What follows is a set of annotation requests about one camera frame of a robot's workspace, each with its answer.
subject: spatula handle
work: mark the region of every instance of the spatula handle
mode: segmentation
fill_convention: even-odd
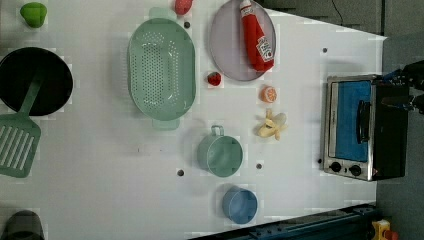
[[[20,113],[25,113],[29,116],[29,112],[31,111],[35,99],[37,98],[41,83],[44,81],[44,78],[45,76],[43,68],[37,67],[35,70],[34,78],[31,81],[31,85],[29,85],[24,102],[22,103],[21,109],[19,109]]]

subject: blue bowl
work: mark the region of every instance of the blue bowl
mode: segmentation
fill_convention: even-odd
[[[251,191],[234,186],[224,195],[222,209],[233,222],[246,224],[255,217],[258,200]]]

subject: spatula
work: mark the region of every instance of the spatula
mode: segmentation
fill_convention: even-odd
[[[38,67],[19,112],[0,116],[0,174],[24,178],[30,172],[41,130],[29,112],[44,78]]]

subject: plate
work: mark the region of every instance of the plate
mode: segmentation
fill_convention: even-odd
[[[275,29],[265,9],[254,1],[258,22],[275,56]],[[218,69],[227,77],[239,81],[251,81],[261,77],[250,65],[244,44],[243,25],[240,16],[241,0],[231,0],[215,14],[209,37],[212,57]]]

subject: blue plastic object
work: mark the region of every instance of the blue plastic object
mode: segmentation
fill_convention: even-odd
[[[368,143],[358,144],[356,119],[359,101],[371,100],[371,82],[340,83],[338,99],[336,158],[366,162]]]
[[[255,217],[258,200],[251,191],[234,186],[224,195],[222,209],[233,222],[246,224]]]

